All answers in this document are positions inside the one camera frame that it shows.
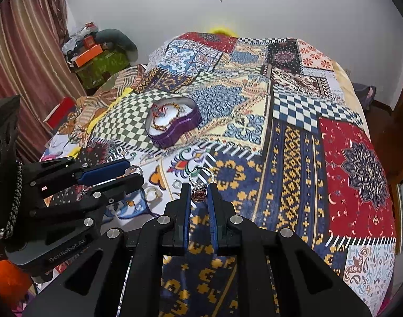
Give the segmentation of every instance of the yellow fuzzy object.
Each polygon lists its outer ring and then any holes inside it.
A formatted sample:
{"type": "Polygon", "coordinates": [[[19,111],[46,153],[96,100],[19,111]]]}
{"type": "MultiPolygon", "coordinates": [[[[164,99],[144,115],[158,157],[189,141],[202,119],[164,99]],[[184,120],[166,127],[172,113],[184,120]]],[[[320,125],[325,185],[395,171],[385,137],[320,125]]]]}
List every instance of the yellow fuzzy object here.
{"type": "Polygon", "coordinates": [[[105,112],[103,112],[101,115],[99,115],[98,117],[96,117],[95,119],[93,119],[90,122],[89,126],[87,127],[87,133],[90,134],[93,131],[96,124],[99,122],[99,120],[102,119],[108,111],[113,109],[114,106],[116,106],[116,104],[118,104],[118,102],[120,102],[124,96],[126,96],[127,94],[130,94],[132,91],[133,91],[132,88],[129,88],[129,87],[125,88],[122,95],[120,97],[117,97],[116,100],[109,105],[108,109],[105,112]]]}
{"type": "Polygon", "coordinates": [[[72,150],[70,151],[70,153],[68,154],[67,157],[72,156],[72,157],[74,157],[74,158],[77,158],[78,153],[80,152],[80,150],[81,150],[80,147],[75,147],[74,149],[72,149],[72,150]]]}
{"type": "Polygon", "coordinates": [[[222,35],[238,38],[238,35],[235,32],[231,31],[230,29],[227,29],[226,27],[214,27],[209,30],[209,33],[213,33],[214,35],[222,35]]]}

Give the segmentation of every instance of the red patch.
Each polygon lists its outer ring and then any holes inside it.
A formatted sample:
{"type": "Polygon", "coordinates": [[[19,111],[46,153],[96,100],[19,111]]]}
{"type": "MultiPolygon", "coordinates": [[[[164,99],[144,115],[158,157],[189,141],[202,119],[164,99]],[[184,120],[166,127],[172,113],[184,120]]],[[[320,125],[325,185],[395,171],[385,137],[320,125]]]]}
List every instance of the red patch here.
{"type": "Polygon", "coordinates": [[[210,46],[219,51],[231,53],[234,51],[237,38],[212,33],[188,32],[178,37],[178,39],[190,39],[203,45],[210,46]]]}
{"type": "Polygon", "coordinates": [[[319,118],[325,150],[329,232],[340,237],[395,237],[385,172],[363,130],[319,118]]]}

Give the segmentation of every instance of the curtain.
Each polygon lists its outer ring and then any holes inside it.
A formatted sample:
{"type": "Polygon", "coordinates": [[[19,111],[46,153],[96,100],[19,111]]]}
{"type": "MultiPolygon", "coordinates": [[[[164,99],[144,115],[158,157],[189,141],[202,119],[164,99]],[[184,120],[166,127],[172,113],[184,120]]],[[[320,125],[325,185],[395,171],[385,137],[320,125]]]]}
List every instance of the curtain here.
{"type": "Polygon", "coordinates": [[[38,161],[50,139],[42,121],[65,97],[85,90],[60,49],[65,0],[3,0],[0,4],[0,99],[21,95],[17,150],[38,161]]]}

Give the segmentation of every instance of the bed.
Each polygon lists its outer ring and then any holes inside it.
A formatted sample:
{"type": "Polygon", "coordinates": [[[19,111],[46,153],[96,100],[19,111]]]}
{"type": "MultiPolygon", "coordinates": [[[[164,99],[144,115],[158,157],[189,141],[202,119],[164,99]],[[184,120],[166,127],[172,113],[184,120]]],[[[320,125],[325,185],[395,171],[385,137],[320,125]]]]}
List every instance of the bed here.
{"type": "MultiPolygon", "coordinates": [[[[261,228],[293,229],[376,316],[395,260],[392,202],[341,66],[301,39],[190,32],[139,70],[137,80],[120,78],[130,89],[82,137],[76,158],[95,165],[124,157],[143,170],[146,193],[110,205],[101,231],[134,230],[161,215],[190,171],[205,166],[238,214],[261,228]],[[162,150],[144,120],[155,101],[176,96],[195,100],[202,122],[162,150]]],[[[201,171],[197,179],[208,178],[201,171]]],[[[50,204],[73,203],[88,189],[71,187],[50,204]]],[[[215,256],[208,221],[206,206],[194,203],[187,254],[164,257],[160,316],[238,313],[236,261],[215,256]]]]}

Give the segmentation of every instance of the orange box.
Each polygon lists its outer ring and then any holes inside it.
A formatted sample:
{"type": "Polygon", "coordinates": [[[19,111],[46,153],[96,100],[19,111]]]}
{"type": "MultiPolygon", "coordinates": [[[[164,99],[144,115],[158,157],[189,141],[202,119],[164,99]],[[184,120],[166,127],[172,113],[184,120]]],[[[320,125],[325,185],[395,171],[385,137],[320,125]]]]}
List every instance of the orange box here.
{"type": "Polygon", "coordinates": [[[72,60],[75,61],[75,64],[78,67],[86,64],[92,58],[95,58],[97,55],[100,55],[103,52],[102,47],[100,45],[95,45],[91,49],[83,52],[81,55],[73,58],[72,60]]]}

